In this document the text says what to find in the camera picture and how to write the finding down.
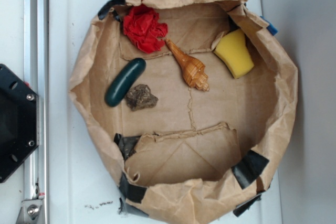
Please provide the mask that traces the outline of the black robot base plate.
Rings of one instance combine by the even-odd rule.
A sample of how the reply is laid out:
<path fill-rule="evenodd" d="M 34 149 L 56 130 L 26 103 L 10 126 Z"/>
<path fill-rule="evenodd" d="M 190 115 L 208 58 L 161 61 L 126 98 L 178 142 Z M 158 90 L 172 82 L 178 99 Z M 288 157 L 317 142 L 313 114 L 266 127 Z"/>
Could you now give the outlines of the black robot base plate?
<path fill-rule="evenodd" d="M 1 183 L 37 148 L 38 95 L 1 64 Z"/>

